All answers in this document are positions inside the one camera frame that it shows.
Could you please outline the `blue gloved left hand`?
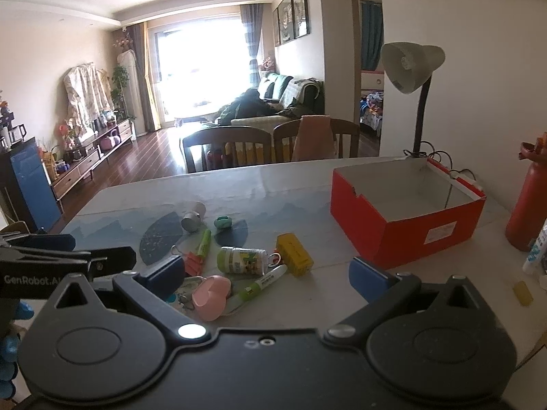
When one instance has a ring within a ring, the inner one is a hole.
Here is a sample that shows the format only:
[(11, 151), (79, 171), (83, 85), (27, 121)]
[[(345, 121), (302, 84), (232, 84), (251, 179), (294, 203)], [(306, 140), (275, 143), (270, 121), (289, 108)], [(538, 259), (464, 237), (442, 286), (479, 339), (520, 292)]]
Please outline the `blue gloved left hand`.
[(24, 329), (16, 325), (19, 320), (34, 317), (31, 306), (19, 299), (1, 299), (1, 399), (9, 400), (16, 393), (14, 384), (18, 376), (18, 348)]

